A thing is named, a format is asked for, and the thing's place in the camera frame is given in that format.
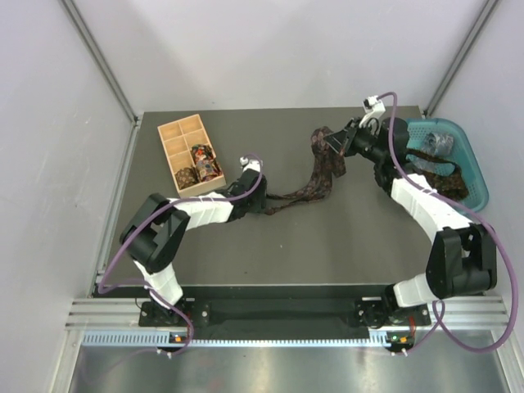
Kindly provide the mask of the dark purple patterned tie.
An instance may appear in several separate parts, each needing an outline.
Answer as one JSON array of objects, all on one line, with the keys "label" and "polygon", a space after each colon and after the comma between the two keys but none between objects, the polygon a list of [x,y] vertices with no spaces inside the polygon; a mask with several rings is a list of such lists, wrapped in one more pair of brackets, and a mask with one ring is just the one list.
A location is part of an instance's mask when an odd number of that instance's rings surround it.
[{"label": "dark purple patterned tie", "polygon": [[334,151],[327,142],[327,136],[333,134],[329,127],[323,126],[313,131],[310,137],[310,147],[314,156],[314,166],[308,183],[295,192],[288,194],[266,195],[270,201],[285,201],[285,204],[267,207],[266,215],[274,215],[279,211],[293,206],[318,202],[327,198],[333,187],[333,179],[346,174],[344,157]]}]

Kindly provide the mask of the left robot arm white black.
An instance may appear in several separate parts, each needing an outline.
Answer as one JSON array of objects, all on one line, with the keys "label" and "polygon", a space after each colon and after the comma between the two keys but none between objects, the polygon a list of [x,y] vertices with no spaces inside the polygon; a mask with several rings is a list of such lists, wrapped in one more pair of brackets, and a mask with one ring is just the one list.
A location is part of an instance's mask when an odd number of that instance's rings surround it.
[{"label": "left robot arm white black", "polygon": [[156,312],[166,323],[180,323],[186,313],[181,301],[183,289],[172,265],[185,232],[262,212],[266,188],[260,168],[248,165],[240,178],[216,192],[183,200],[153,193],[143,202],[120,234],[120,243],[125,244],[146,219],[158,210],[161,212],[133,238],[126,251],[150,287],[151,298],[158,304]]}]

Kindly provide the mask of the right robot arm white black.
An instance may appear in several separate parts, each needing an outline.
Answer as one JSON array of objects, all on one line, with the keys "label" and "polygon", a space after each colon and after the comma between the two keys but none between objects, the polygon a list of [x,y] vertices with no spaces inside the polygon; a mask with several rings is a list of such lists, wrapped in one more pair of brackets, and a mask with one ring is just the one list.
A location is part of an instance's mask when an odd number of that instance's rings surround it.
[{"label": "right robot arm white black", "polygon": [[361,155],[372,161],[377,185],[409,213],[431,241],[425,271],[384,289],[382,314],[388,322],[402,323],[416,306],[495,287],[495,241],[484,225],[443,201],[436,189],[438,181],[415,165],[417,158],[442,160],[409,147],[404,120],[387,119],[375,129],[352,119],[324,141],[339,156]]}]

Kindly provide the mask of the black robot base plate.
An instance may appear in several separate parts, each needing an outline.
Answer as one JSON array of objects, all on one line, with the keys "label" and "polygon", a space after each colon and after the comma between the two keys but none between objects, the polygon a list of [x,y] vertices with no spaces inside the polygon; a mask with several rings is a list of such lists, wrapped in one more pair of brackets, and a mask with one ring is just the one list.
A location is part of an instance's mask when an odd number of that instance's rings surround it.
[{"label": "black robot base plate", "polygon": [[383,285],[185,286],[176,308],[197,340],[367,338],[371,328],[430,325],[425,305],[390,312]]}]

